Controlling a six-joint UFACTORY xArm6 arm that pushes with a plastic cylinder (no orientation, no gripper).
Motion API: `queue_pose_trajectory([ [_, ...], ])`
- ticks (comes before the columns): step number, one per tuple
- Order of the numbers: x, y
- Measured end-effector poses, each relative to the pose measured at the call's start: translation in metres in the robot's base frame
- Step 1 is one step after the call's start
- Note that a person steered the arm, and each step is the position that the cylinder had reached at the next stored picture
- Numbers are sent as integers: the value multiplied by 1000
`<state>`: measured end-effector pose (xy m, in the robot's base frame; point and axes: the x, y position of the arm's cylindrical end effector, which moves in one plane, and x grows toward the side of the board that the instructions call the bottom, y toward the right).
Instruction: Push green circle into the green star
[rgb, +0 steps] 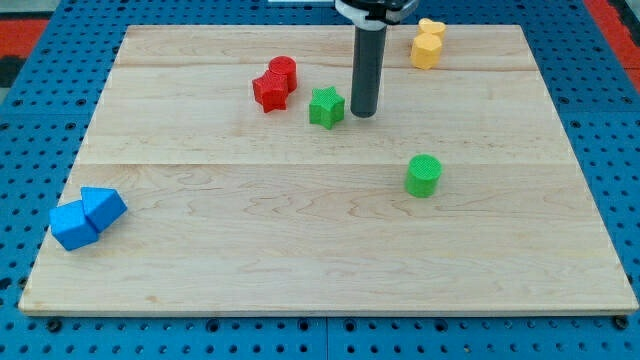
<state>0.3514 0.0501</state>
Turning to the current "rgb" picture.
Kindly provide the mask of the robot arm flange white black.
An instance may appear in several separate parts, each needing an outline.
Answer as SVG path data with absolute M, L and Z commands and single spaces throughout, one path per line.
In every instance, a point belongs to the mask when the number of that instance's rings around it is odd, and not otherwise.
M 415 12 L 419 0 L 335 0 L 336 11 L 357 28 L 378 31 L 400 24 Z

